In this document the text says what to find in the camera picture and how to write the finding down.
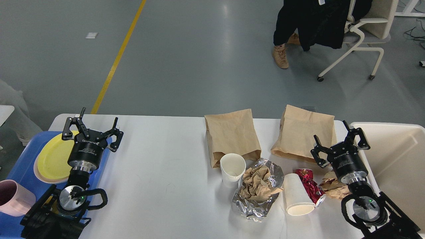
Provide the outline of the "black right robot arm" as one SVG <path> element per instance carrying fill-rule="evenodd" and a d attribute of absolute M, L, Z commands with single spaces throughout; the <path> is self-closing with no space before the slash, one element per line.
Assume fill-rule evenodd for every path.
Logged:
<path fill-rule="evenodd" d="M 316 145 L 311 154 L 317 165 L 331 165 L 340 183 L 350 194 L 341 201 L 344 219 L 361 230 L 365 239 L 420 239 L 420 228 L 384 193 L 376 194 L 367 181 L 369 174 L 360 159 L 360 150 L 370 145 L 363 129 L 343 124 L 347 135 L 343 142 L 327 148 L 314 135 Z"/>

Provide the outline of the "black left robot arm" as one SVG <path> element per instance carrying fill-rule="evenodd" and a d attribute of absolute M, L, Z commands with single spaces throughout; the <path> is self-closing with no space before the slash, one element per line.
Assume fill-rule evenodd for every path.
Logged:
<path fill-rule="evenodd" d="M 82 118 L 85 108 L 77 117 L 67 118 L 62 140 L 72 140 L 68 165 L 70 174 L 64 188 L 50 186 L 24 215 L 20 234 L 25 239 L 77 239 L 91 222 L 84 217 L 87 210 L 106 206 L 108 197 L 104 189 L 90 189 L 89 178 L 100 168 L 105 149 L 116 152 L 124 133 L 117 127 L 106 132 L 89 129 Z"/>

